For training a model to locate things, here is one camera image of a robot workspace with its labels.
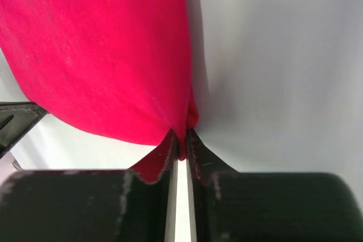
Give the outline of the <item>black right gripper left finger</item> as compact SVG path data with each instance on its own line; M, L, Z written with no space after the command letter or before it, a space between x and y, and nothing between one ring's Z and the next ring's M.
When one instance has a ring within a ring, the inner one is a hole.
M178 139L129 169L21 171L1 185L2 241L174 241Z

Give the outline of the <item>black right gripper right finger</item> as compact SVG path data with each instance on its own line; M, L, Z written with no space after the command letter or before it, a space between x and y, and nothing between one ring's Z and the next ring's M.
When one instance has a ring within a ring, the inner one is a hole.
M320 172L239 172L186 138L192 241L359 241L347 184Z

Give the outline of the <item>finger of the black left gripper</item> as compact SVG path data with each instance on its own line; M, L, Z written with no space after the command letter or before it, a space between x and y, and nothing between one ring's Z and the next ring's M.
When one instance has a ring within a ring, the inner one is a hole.
M49 112L32 102L1 102L1 158Z

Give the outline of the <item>pink t shirt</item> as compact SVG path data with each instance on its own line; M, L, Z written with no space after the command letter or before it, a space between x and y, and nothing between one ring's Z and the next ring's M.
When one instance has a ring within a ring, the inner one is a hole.
M185 158L196 125L185 0L1 0L1 49L25 96L81 130Z

